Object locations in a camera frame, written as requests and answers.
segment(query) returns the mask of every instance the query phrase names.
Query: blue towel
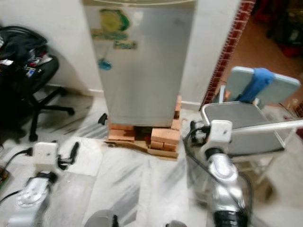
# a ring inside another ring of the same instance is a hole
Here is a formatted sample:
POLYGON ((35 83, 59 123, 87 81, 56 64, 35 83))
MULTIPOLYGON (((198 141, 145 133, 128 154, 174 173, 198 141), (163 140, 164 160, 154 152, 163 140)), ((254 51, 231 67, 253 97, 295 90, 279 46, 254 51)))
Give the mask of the blue towel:
POLYGON ((265 68, 255 68, 250 84, 236 101, 252 103, 258 93, 273 82, 274 76, 274 73, 265 68))

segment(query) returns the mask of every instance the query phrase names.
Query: black office chair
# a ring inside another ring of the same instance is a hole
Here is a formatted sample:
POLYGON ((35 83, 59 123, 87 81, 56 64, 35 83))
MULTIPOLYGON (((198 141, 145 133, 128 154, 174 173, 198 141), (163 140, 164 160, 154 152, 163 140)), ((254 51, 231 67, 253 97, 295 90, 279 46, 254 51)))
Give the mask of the black office chair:
MULTIPOLYGON (((32 43, 26 40, 24 42, 25 44, 22 45, 20 48, 22 49, 21 53, 19 54, 16 52, 16 47, 13 46, 12 48, 8 48, 12 50, 9 53, 9 58, 12 58, 12 60, 18 62, 21 61, 21 65, 24 64, 23 60, 26 59, 26 54, 28 49, 32 48, 39 48, 40 51, 45 52, 47 47, 46 43, 47 40, 39 35, 38 33, 31 31, 27 28, 24 27, 19 27, 19 26, 8 26, 8 27, 1 27, 0 28, 0 34, 1 32, 4 32, 4 36, 8 37, 9 39, 11 36, 11 33, 17 33, 20 35, 21 39, 24 38, 33 38, 34 45, 32 43)), ((47 105, 55 96, 58 94, 60 95, 66 95, 66 90, 62 87, 56 89, 54 92, 52 92, 49 96, 44 98, 43 100, 36 100, 34 97, 34 93, 39 91, 41 88, 43 88, 47 82, 55 75, 57 70, 59 69, 59 61, 57 57, 53 55, 49 55, 50 58, 52 58, 50 61, 36 66, 35 67, 35 72, 30 76, 24 75, 22 70, 18 70, 18 75, 13 78, 15 79, 15 88, 16 92, 19 93, 19 96, 21 99, 25 99, 28 101, 31 106, 32 106, 32 112, 33 112, 33 119, 32 119, 32 124, 31 124, 31 129, 30 129, 30 135, 29 135, 29 140, 30 141, 36 141, 38 139, 38 135, 36 134, 36 129, 37 129, 37 122, 38 122, 38 117, 39 114, 41 113, 41 110, 59 110, 59 111, 66 111, 69 115, 74 115, 75 111, 71 107, 61 107, 58 105, 47 105)))

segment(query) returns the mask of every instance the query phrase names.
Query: marble floor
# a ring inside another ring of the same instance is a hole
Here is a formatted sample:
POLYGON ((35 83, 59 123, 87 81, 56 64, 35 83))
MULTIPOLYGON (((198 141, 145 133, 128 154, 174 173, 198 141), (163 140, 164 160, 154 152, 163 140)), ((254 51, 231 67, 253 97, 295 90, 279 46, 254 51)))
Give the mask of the marble floor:
MULTIPOLYGON (((136 150, 109 148, 103 141, 107 126, 97 124, 107 111, 103 98, 69 95, 54 100, 58 105, 72 106, 76 114, 51 112, 39 117, 38 141, 57 140, 60 153, 68 156, 74 142, 80 142, 76 163, 65 171, 51 194, 51 205, 45 214, 45 227, 82 227, 87 219, 101 209, 113 210, 126 227, 163 227, 176 219, 189 227, 206 226, 207 208, 194 194, 196 181, 190 181, 202 171, 189 160, 183 142, 179 145, 177 162, 164 161, 136 150)), ((280 120, 281 109, 270 107, 265 114, 280 120)), ((182 136, 191 120, 201 120, 200 113, 183 110, 182 136)), ((14 153, 33 145, 27 136, 11 133, 5 138, 0 164, 14 153)), ((261 226, 301 226, 303 217, 303 142, 294 136, 285 154, 268 173, 275 193, 268 201, 255 199, 254 213, 261 226)), ((19 156, 9 166, 12 178, 0 192, 4 195, 23 187, 33 174, 31 157, 19 156)), ((14 210, 15 198, 0 207, 0 226, 5 226, 14 210)))

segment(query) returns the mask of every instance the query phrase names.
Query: silver refrigerator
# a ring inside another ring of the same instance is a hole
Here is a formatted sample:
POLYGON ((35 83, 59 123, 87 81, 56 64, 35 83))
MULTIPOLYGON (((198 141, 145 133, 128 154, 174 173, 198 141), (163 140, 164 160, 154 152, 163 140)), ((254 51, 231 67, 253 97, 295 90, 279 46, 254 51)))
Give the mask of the silver refrigerator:
POLYGON ((168 127, 195 2, 83 0, 112 123, 168 127))

